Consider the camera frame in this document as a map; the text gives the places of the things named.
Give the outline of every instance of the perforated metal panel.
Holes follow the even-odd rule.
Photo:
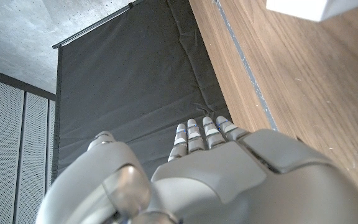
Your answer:
[[[45,193],[48,100],[27,94],[16,223],[35,223]]]
[[[0,223],[12,223],[24,92],[0,83]]]
[[[53,135],[55,134],[55,102],[49,101],[49,139],[48,139],[48,166],[47,187],[52,184]]]

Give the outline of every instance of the concrete ceiling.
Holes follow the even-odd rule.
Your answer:
[[[132,1],[0,0],[0,72],[55,93],[52,45]]]

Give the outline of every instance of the gray robot hand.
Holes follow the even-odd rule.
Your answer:
[[[216,125],[205,117],[200,128],[193,119],[179,124],[168,163],[151,181],[149,208],[156,204],[184,223],[358,223],[358,189],[331,160],[301,141],[267,129],[250,133],[222,116]]]
[[[328,158],[223,117],[179,124],[151,181],[102,132],[47,192],[37,223],[358,223],[358,189]]]

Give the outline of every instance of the wooden panel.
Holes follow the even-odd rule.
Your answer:
[[[256,131],[269,128],[236,46],[227,32],[220,13],[212,1],[191,4],[212,61],[233,122],[244,129]]]
[[[211,30],[221,23],[218,18],[222,20],[217,5],[190,2],[203,37],[213,35]],[[315,23],[268,11],[263,0],[220,2],[279,130],[299,136],[329,156],[358,186],[358,8]],[[221,38],[230,39],[219,34],[204,41],[211,48],[210,42],[224,42],[213,40]],[[208,52],[216,69],[225,56],[212,57]],[[236,55],[237,51],[223,53]],[[222,91],[230,102],[236,93],[228,95],[226,90],[236,84],[225,85],[229,87]],[[236,113],[243,113],[251,103],[233,103],[237,109],[231,114],[240,117]]]

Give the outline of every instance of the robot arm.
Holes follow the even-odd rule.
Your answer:
[[[151,182],[126,144],[100,133],[53,183],[37,223],[358,223],[358,189],[306,144],[222,116],[200,128],[178,125]]]

